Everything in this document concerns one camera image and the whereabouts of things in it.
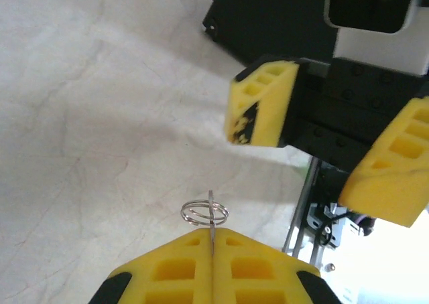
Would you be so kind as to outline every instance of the marble floor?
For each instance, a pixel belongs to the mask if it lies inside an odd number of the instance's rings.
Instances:
[[[87,303],[209,189],[282,246],[308,156],[225,141],[242,65],[201,32],[209,6],[0,0],[0,303]]]

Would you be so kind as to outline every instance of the black plastic bracket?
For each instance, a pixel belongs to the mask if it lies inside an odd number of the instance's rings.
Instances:
[[[415,96],[427,77],[334,58],[326,76],[313,71],[292,93],[280,146],[292,145],[352,172],[381,132]]]
[[[347,212],[347,208],[339,206],[337,200],[348,177],[349,173],[326,162],[320,163],[310,190],[311,204],[306,217],[306,228],[314,235],[327,220]],[[332,238],[329,244],[332,247],[340,246],[344,222],[345,219],[340,219],[330,227]]]

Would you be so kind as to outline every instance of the black rubber edge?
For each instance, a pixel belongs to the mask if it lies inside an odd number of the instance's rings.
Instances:
[[[118,304],[132,276],[131,273],[124,272],[107,279],[94,294],[89,304]]]
[[[341,304],[324,279],[306,271],[296,273],[313,304]]]

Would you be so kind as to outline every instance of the metal wire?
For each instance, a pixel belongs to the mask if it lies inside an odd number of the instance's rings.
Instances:
[[[182,218],[189,224],[195,226],[210,226],[210,220],[214,222],[215,226],[219,226],[221,224],[224,224],[229,216],[228,209],[226,209],[224,205],[219,204],[217,202],[213,202],[213,219],[210,216],[204,215],[201,212],[197,211],[196,208],[209,209],[210,206],[208,200],[193,200],[191,202],[186,202],[180,210],[180,215],[182,216]]]

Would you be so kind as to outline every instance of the yellow foam pad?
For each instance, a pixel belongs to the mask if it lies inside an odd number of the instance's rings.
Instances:
[[[229,229],[218,229],[214,247],[216,304],[312,304],[296,273],[316,267]]]
[[[414,98],[350,175],[340,203],[410,227],[429,202],[429,97]]]
[[[195,230],[115,269],[132,278],[119,304],[212,303],[210,232]]]
[[[131,273],[119,304],[312,304],[296,273],[310,264],[232,230],[195,230],[115,269]]]
[[[231,82],[225,134],[235,144],[277,147],[300,65],[277,61]]]

